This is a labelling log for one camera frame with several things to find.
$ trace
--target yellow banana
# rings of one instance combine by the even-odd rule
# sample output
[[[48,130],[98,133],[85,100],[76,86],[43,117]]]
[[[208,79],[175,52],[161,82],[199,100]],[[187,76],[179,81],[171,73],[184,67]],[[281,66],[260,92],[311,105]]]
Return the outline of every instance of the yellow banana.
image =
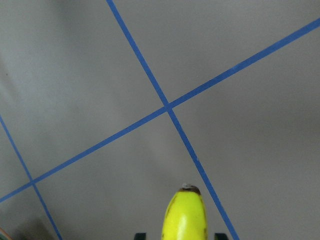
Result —
[[[207,226],[199,189],[183,184],[166,209],[161,240],[207,240]]]

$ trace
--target gray floor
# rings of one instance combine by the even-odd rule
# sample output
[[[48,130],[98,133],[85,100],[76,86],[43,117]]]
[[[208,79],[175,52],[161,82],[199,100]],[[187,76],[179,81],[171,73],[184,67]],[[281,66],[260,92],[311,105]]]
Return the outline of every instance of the gray floor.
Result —
[[[320,17],[312,0],[114,3],[169,102]],[[187,182],[209,238],[231,239],[168,113],[90,150],[163,107],[104,0],[0,0],[0,22],[1,228],[156,240]],[[319,44],[317,28],[174,108],[241,240],[319,238]]]

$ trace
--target black object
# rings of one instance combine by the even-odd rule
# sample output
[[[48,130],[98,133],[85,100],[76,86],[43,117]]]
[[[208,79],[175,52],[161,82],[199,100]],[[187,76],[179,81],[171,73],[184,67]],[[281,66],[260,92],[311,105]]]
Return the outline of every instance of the black object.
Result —
[[[227,235],[225,235],[224,233],[215,233],[214,240],[229,240],[229,239]]]
[[[134,235],[134,240],[146,240],[146,233],[145,232],[142,232],[142,233],[136,233]]]
[[[147,234],[145,232],[136,233],[134,235],[134,240],[146,240],[146,239],[147,239]],[[214,240],[229,240],[229,238],[224,233],[215,233]]]

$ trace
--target banana tip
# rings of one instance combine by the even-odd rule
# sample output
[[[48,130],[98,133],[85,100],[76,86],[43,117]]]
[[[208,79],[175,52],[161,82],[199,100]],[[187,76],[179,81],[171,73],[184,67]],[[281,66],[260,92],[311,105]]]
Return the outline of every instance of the banana tip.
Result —
[[[196,194],[201,195],[199,188],[191,185],[190,183],[182,184],[182,188],[179,189],[179,192],[194,192]]]

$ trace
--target blue tape line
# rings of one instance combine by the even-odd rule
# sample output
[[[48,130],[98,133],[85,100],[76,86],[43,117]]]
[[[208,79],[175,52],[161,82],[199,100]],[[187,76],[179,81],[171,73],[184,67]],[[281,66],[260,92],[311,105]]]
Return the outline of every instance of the blue tape line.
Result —
[[[176,130],[178,131],[178,133],[179,133],[179,135],[180,135],[185,147],[187,148],[187,150],[188,150],[188,152],[189,152],[189,154],[190,154],[190,156],[191,156],[191,158],[192,158],[192,160],[193,160],[198,172],[200,173],[200,175],[201,175],[201,177],[202,177],[202,179],[203,179],[208,191],[210,192],[210,195],[213,198],[213,201],[214,201],[216,207],[218,208],[224,223],[226,224],[227,228],[229,229],[230,234],[232,235],[234,240],[239,240],[238,234],[237,234],[235,228],[233,227],[233,225],[232,225],[232,223],[231,223],[226,211],[222,207],[222,204],[221,204],[221,202],[220,202],[220,200],[218,198],[218,195],[217,195],[216,191],[214,190],[214,188],[213,188],[213,186],[212,186],[212,184],[211,184],[211,182],[210,182],[210,180],[209,180],[209,178],[208,178],[208,176],[207,176],[207,174],[205,172],[205,169],[201,165],[201,163],[200,163],[200,161],[199,161],[199,159],[198,159],[198,157],[197,157],[197,155],[195,153],[195,150],[193,149],[190,141],[188,140],[187,135],[185,134],[185,132],[184,132],[184,130],[183,130],[183,128],[182,128],[177,116],[175,115],[172,107],[169,105],[168,100],[167,100],[164,92],[160,88],[160,85],[158,84],[155,76],[153,75],[152,71],[150,70],[147,62],[145,61],[145,58],[143,57],[142,53],[140,52],[138,46],[136,45],[136,43],[135,43],[132,35],[130,34],[128,28],[126,27],[124,21],[122,20],[122,17],[120,16],[116,6],[114,5],[112,0],[106,0],[106,2],[108,3],[108,5],[109,5],[109,7],[110,7],[115,19],[119,23],[119,25],[120,25],[120,27],[121,27],[126,39],[128,40],[130,46],[132,47],[136,57],[138,58],[142,68],[144,69],[145,73],[147,74],[149,80],[151,81],[151,83],[152,83],[155,91],[157,92],[159,98],[161,99],[164,107],[166,108],[166,111],[168,112],[168,114],[169,114],[169,116],[170,116],[170,118],[171,118],[171,120],[172,120],[172,122],[173,122],[173,124],[174,124],[174,126],[176,128]]]
[[[29,188],[32,186],[32,182],[28,182],[27,184],[25,185],[22,185],[21,187],[17,188],[16,190],[8,193],[7,195],[3,196],[0,198],[0,203],[4,202],[5,200],[8,200],[9,198],[12,198],[14,195],[22,192],[23,190]]]
[[[116,17],[119,25],[121,26],[121,29],[123,30],[123,32],[124,32],[124,33],[127,32],[127,35],[129,35],[130,38],[132,39],[132,41],[129,41],[129,43],[130,43],[130,45],[131,45],[134,53],[136,54],[136,57],[138,58],[139,62],[141,63],[144,71],[146,72],[147,76],[149,77],[149,79],[150,79],[153,87],[155,88],[156,92],[158,93],[158,95],[159,95],[162,103],[165,105],[165,108],[164,108],[164,107],[163,107],[163,108],[160,108],[160,109],[158,109],[157,111],[155,111],[154,113],[156,113],[156,112],[158,112],[158,111],[161,112],[159,115],[163,114],[163,113],[166,112],[166,111],[169,113],[169,116],[170,116],[173,124],[175,125],[178,133],[180,134],[180,137],[181,137],[184,145],[186,146],[189,154],[191,155],[192,160],[193,160],[196,168],[198,169],[198,171],[199,171],[199,173],[200,173],[200,175],[201,175],[201,177],[202,177],[202,179],[203,179],[206,187],[208,188],[208,191],[209,191],[210,194],[211,194],[211,197],[213,198],[215,204],[217,205],[217,208],[219,209],[219,207],[218,207],[218,205],[219,205],[220,208],[221,208],[221,209],[223,210],[223,212],[224,212],[224,209],[223,209],[223,207],[222,207],[222,205],[221,205],[221,202],[219,201],[219,198],[218,198],[218,196],[217,196],[214,188],[212,187],[212,185],[211,185],[211,183],[210,183],[210,180],[209,180],[206,172],[204,171],[201,163],[199,162],[199,160],[198,160],[198,158],[197,158],[197,155],[196,155],[195,151],[193,150],[193,148],[192,148],[192,146],[191,146],[191,144],[190,144],[187,136],[185,135],[185,133],[184,133],[184,131],[183,131],[183,129],[182,129],[182,127],[181,127],[181,125],[180,125],[177,117],[176,117],[176,115],[174,114],[173,111],[171,112],[171,110],[172,110],[172,108],[174,108],[174,107],[176,107],[176,106],[184,103],[185,101],[193,98],[194,96],[202,93],[203,91],[205,91],[206,89],[212,87],[213,85],[221,82],[222,80],[224,80],[224,79],[232,76],[233,74],[241,71],[242,69],[250,66],[251,64],[259,61],[260,59],[262,59],[262,58],[264,58],[264,57],[266,57],[266,56],[268,56],[268,55],[270,55],[271,53],[277,51],[278,49],[284,47],[285,45],[287,45],[287,44],[295,41],[296,39],[302,37],[303,35],[311,32],[312,30],[314,30],[314,29],[316,29],[316,28],[318,28],[318,27],[320,26],[320,18],[318,18],[317,20],[309,23],[308,25],[306,25],[305,27],[303,27],[303,28],[299,29],[298,31],[292,33],[291,35],[283,38],[282,40],[274,43],[273,45],[269,46],[268,48],[264,49],[263,51],[261,51],[261,52],[255,54],[255,55],[253,55],[252,57],[244,60],[243,62],[237,64],[236,66],[234,66],[234,67],[230,68],[229,70],[223,72],[222,74],[216,76],[215,78],[207,81],[206,83],[204,83],[204,84],[202,84],[201,86],[195,88],[194,90],[192,90],[192,91],[186,93],[185,95],[177,98],[176,100],[172,101],[171,103],[168,103],[168,100],[166,99],[166,97],[165,97],[163,91],[161,90],[158,82],[156,81],[155,77],[153,76],[150,68],[148,67],[147,62],[145,61],[144,57],[143,57],[142,54],[140,53],[137,45],[136,45],[135,42],[133,41],[133,38],[132,38],[130,32],[128,31],[126,25],[124,24],[122,18],[120,17],[120,14],[119,14],[118,10],[116,9],[115,5],[113,4],[112,1],[109,1],[109,0],[106,0],[106,1],[107,1],[107,3],[109,4],[111,10],[113,9],[113,11],[112,11],[113,14],[116,13],[116,14],[118,15],[118,18],[116,17],[116,14],[115,14],[115,17]],[[155,116],[155,117],[151,117],[151,118],[148,119],[148,117],[150,117],[152,114],[150,114],[150,115],[146,116],[145,118],[143,118],[142,120],[146,120],[146,121],[143,122],[143,123],[141,122],[142,124],[138,124],[139,121],[136,122],[136,123],[134,123],[133,125],[138,124],[137,127],[135,127],[135,128],[138,128],[138,127],[140,127],[141,125],[143,125],[143,124],[151,121],[153,118],[157,117],[157,116]],[[1,118],[1,116],[0,116],[0,122],[1,122],[2,126],[5,126],[5,125],[4,125],[4,122],[3,122],[2,118]],[[124,134],[120,134],[119,137],[127,134],[128,132],[125,132]],[[76,162],[77,160],[79,160],[79,159],[87,156],[88,154],[96,151],[97,149],[105,146],[106,144],[108,144],[108,143],[110,143],[110,142],[113,142],[114,140],[116,140],[117,138],[119,138],[119,137],[116,137],[116,138],[112,139],[112,137],[115,137],[115,135],[107,138],[107,139],[110,139],[110,141],[107,142],[107,143],[105,143],[104,145],[98,146],[98,145],[101,144],[102,142],[98,143],[97,145],[93,146],[92,148],[87,149],[86,151],[78,154],[77,156],[69,159],[68,161],[62,163],[61,165],[59,165],[59,166],[53,168],[52,170],[44,173],[43,175],[41,175],[41,176],[37,177],[36,179],[30,181],[29,183],[27,183],[27,184],[25,184],[25,185],[17,188],[16,190],[12,191],[11,193],[9,193],[9,194],[7,194],[7,195],[1,197],[1,198],[0,198],[0,203],[4,202],[5,200],[13,197],[14,195],[22,192],[23,190],[25,190],[25,189],[27,189],[27,188],[29,188],[29,187],[31,187],[31,186],[36,187],[36,186],[35,186],[35,183],[38,183],[39,181],[41,181],[41,180],[43,180],[43,179],[51,176],[52,174],[54,174],[54,173],[58,172],[59,170],[67,167],[68,165]],[[19,151],[18,151],[18,149],[16,148],[16,145],[14,144],[14,145],[12,145],[12,146],[13,146],[15,152],[17,153],[18,158],[19,158],[19,159],[22,159],[22,158],[21,158],[21,155],[20,155],[20,153],[19,153]],[[22,164],[23,168],[26,170],[26,173],[27,173],[27,175],[28,175],[28,178],[30,178],[31,175],[30,175],[30,173],[28,173],[29,171],[28,171],[28,169],[26,168],[26,165],[24,164],[24,161],[22,161],[21,164]],[[223,218],[223,220],[224,220],[225,222],[228,221],[228,220],[226,220],[224,217],[228,217],[228,216],[227,216],[227,215],[222,216],[222,218]]]
[[[311,32],[312,30],[318,28],[318,27],[319,27],[319,20],[320,20],[320,18],[317,19],[317,20],[315,20],[315,21],[313,21],[313,22],[311,22],[311,23],[309,23],[309,24],[306,25],[305,27],[301,28],[301,30],[303,30],[304,28],[307,29],[307,31],[302,31],[302,32],[304,32],[304,35],[307,34],[307,33],[309,33],[309,32]],[[294,41],[294,40],[296,40],[296,39],[298,39],[298,38],[300,38],[300,37],[302,37],[302,36],[303,36],[303,34],[301,34],[301,35],[296,35],[295,38],[292,37],[292,39],[293,39],[292,41]],[[242,69],[237,68],[238,65],[236,65],[236,66],[234,66],[234,67],[232,67],[232,68],[230,68],[230,69],[228,70],[228,71],[231,71],[232,69],[238,69],[238,71],[236,71],[236,72],[234,72],[234,73],[232,73],[232,74],[230,74],[230,75],[227,74],[228,71],[225,71],[224,73],[216,76],[216,77],[213,78],[212,80],[210,80],[210,81],[208,81],[208,82],[200,85],[199,87],[195,88],[194,90],[192,90],[192,91],[186,93],[185,95],[177,98],[176,100],[172,101],[171,103],[169,103],[170,107],[171,107],[171,108],[174,108],[174,107],[176,107],[176,106],[184,103],[185,101],[187,101],[187,100],[191,99],[192,97],[200,94],[201,92],[203,92],[203,91],[205,91],[206,89],[212,87],[213,85],[221,82],[222,80],[226,79],[227,77],[230,77],[231,75],[239,72],[239,71],[242,70],[243,68],[242,68]],[[44,173],[43,175],[37,177],[36,179],[33,180],[33,182],[37,183],[37,182],[39,182],[39,181],[47,178],[48,176],[52,175],[53,173],[58,172],[59,170],[63,169],[64,167],[59,167],[58,169],[56,169],[56,168],[58,168],[58,166],[55,167],[55,168],[53,168],[52,170]],[[12,193],[9,193],[9,194],[7,194],[6,196],[3,196],[2,198],[0,198],[0,200],[1,200],[0,202],[4,202],[4,200],[7,200],[7,199],[9,199],[10,197],[14,196],[15,194],[22,192],[24,189],[26,189],[26,188],[28,188],[28,187],[25,187],[25,188],[24,188],[24,186],[19,187],[18,189],[14,190]]]
[[[229,219],[224,207],[222,206],[222,203],[221,203],[213,185],[211,184],[204,167],[202,166],[201,162],[199,161],[197,154],[196,154],[194,148],[192,147],[185,131],[183,130],[181,124],[179,123],[178,118],[176,117],[176,115],[172,109],[170,109],[168,111],[168,113],[169,113],[169,115],[173,121],[173,124],[174,124],[175,128],[177,129],[186,149],[188,150],[196,169],[198,170],[200,176],[202,177],[202,180],[203,180],[206,188],[208,189],[208,191],[214,201],[214,204],[216,205],[216,208],[218,209],[218,211],[219,211],[226,227],[228,228],[232,238],[234,240],[239,240],[239,236],[238,236],[234,226],[232,225],[231,220]]]
[[[283,48],[284,46],[292,43],[293,41],[301,38],[302,36],[306,35],[307,33],[315,30],[316,28],[320,27],[320,18],[314,20],[313,22],[309,23],[308,25],[300,28],[299,30],[295,31],[294,33],[286,36],[285,38],[277,41],[276,43],[272,44],[271,46],[265,48],[264,50],[256,53],[255,55],[247,58],[246,60],[240,62],[239,64],[235,65],[234,67],[228,69],[227,71],[221,73],[220,75],[216,76],[215,78],[205,82],[204,84],[198,86],[197,88],[191,90],[190,92],[186,93],[185,95],[179,97],[178,99],[172,101],[170,106],[172,108],[184,103],[185,101],[193,98],[194,96],[202,93],[203,91],[207,90],[208,88],[216,85],[217,83],[225,80],[226,78],[236,74],[237,72],[245,69],[246,67],[254,64],[255,62],[265,58],[266,56],[274,53],[275,51]]]
[[[56,166],[55,168],[51,169],[50,171],[47,171],[46,173],[42,174],[41,176],[35,178],[33,181],[35,183],[38,183],[40,181],[42,181],[43,179],[51,176],[52,174],[60,171],[61,169],[64,169],[65,167],[73,164],[74,162],[84,158],[85,156],[93,153],[94,151],[104,147],[105,145],[117,140],[118,138],[122,137],[123,135],[128,134],[129,132],[137,129],[138,127],[140,127],[141,125],[144,125],[145,123],[151,121],[152,119],[155,119],[156,117],[158,117],[159,115],[165,113],[166,110],[164,107],[154,111],[153,113],[149,114],[148,116],[145,116],[144,118],[140,119],[139,121],[136,121],[135,123],[131,124],[130,126],[126,127],[125,129],[115,133],[114,135],[102,140],[101,142],[97,143],[96,145],[88,148],[87,150],[79,153],[78,155],[70,158],[69,160],[61,163],[60,165]]]
[[[42,196],[41,196],[36,184],[33,182],[33,179],[32,179],[31,174],[30,174],[30,172],[29,172],[29,170],[27,168],[27,165],[26,165],[25,161],[23,160],[20,152],[18,151],[18,148],[17,148],[13,138],[11,137],[11,134],[10,134],[10,132],[9,132],[4,120],[2,119],[1,115],[0,115],[0,122],[1,122],[1,125],[2,125],[2,127],[3,127],[3,129],[5,131],[8,139],[9,139],[9,141],[10,141],[10,143],[11,143],[11,145],[12,145],[12,147],[13,147],[15,153],[16,153],[16,155],[18,156],[18,158],[20,160],[20,163],[23,166],[23,169],[24,169],[25,173],[27,174],[27,176],[29,178],[30,184],[33,186],[33,188],[34,188],[34,190],[35,190],[35,192],[36,192],[36,194],[37,194],[37,196],[38,196],[38,198],[39,198],[39,200],[40,200],[40,202],[41,202],[41,204],[42,204],[42,206],[44,208],[44,211],[45,211],[47,217],[49,218],[49,220],[50,220],[50,222],[52,224],[52,227],[53,227],[56,235],[58,236],[59,240],[63,240],[62,237],[61,237],[61,234],[60,234],[60,232],[59,232],[59,230],[58,230],[58,228],[57,228],[57,226],[56,226],[56,224],[55,224],[55,222],[54,222],[54,220],[53,220],[53,218],[52,218],[52,216],[51,216],[51,214],[50,214],[50,212],[49,212],[49,210],[48,210],[48,208],[47,208],[47,206],[45,204],[45,201],[43,200],[43,198],[42,198]]]
[[[116,21],[118,22],[120,28],[122,29],[126,39],[128,40],[136,58],[139,60],[143,70],[145,71],[146,75],[148,76],[148,78],[150,79],[150,82],[152,83],[155,91],[157,92],[160,100],[162,101],[163,105],[167,105],[168,104],[168,100],[164,94],[164,92],[161,90],[155,76],[153,75],[153,73],[151,72],[151,69],[149,68],[144,56],[141,54],[135,40],[133,39],[133,37],[131,36],[131,33],[129,32],[127,26],[125,25],[125,22],[123,21],[122,17],[120,16],[120,13],[118,12],[115,4],[113,3],[112,0],[106,0],[106,2],[108,3]]]
[[[36,195],[38,196],[38,198],[39,198],[39,200],[40,200],[40,202],[41,202],[41,204],[42,204],[42,206],[43,206],[43,209],[44,209],[47,217],[48,217],[49,220],[50,220],[50,223],[51,223],[51,225],[52,225],[52,227],[53,227],[56,235],[58,236],[59,240],[63,240],[63,239],[62,239],[62,236],[61,236],[61,234],[60,234],[60,232],[59,232],[59,230],[58,230],[58,228],[57,228],[57,226],[56,226],[56,223],[55,223],[54,219],[52,218],[52,216],[51,216],[51,214],[50,214],[50,212],[49,212],[49,209],[48,209],[48,207],[47,207],[44,199],[42,198],[42,196],[41,196],[41,194],[40,194],[40,192],[39,192],[39,190],[38,190],[38,188],[37,188],[37,186],[36,186],[35,183],[33,183],[33,188],[34,188],[35,193],[36,193]]]
[[[23,160],[23,158],[22,158],[22,156],[21,156],[20,152],[18,151],[18,148],[17,148],[17,146],[16,146],[16,144],[15,144],[15,142],[14,142],[13,138],[11,137],[11,135],[10,135],[10,133],[9,133],[9,130],[8,130],[8,128],[7,128],[7,126],[6,126],[5,122],[4,122],[4,120],[2,119],[1,115],[0,115],[0,122],[1,122],[1,125],[2,125],[2,127],[3,127],[3,129],[4,129],[4,131],[5,131],[5,133],[6,133],[7,137],[8,137],[8,139],[9,139],[9,141],[10,141],[10,143],[11,143],[11,145],[12,145],[12,147],[13,147],[14,151],[15,151],[15,154],[16,154],[16,155],[17,155],[17,157],[19,158],[19,161],[20,161],[20,163],[22,164],[23,169],[24,169],[24,171],[25,171],[26,175],[27,175],[27,176],[28,176],[28,178],[29,178],[29,181],[32,181],[31,174],[30,174],[30,172],[29,172],[29,170],[28,170],[28,168],[27,168],[27,166],[26,166],[26,164],[25,164],[25,161]]]

